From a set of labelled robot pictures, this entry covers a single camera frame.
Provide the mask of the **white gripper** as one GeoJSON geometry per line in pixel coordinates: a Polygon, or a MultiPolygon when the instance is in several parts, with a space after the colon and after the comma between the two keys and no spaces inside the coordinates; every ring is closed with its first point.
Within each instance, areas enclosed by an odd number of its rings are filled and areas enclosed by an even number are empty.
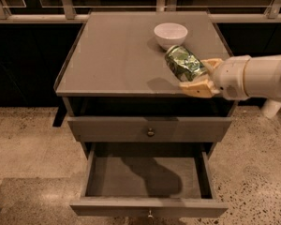
{"type": "Polygon", "coordinates": [[[221,94],[223,98],[248,98],[244,90],[244,69],[251,59],[249,55],[233,56],[223,62],[221,58],[201,60],[213,82],[209,79],[180,82],[184,94],[196,98],[212,98],[221,94]]]}

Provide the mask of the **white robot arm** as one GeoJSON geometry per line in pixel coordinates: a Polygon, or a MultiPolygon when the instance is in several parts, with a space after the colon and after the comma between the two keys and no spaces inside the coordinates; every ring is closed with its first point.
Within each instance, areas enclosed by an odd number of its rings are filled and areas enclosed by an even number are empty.
{"type": "Polygon", "coordinates": [[[281,102],[281,55],[233,56],[225,61],[207,59],[208,73],[179,84],[183,93],[197,98],[226,100],[268,98],[281,102]]]}

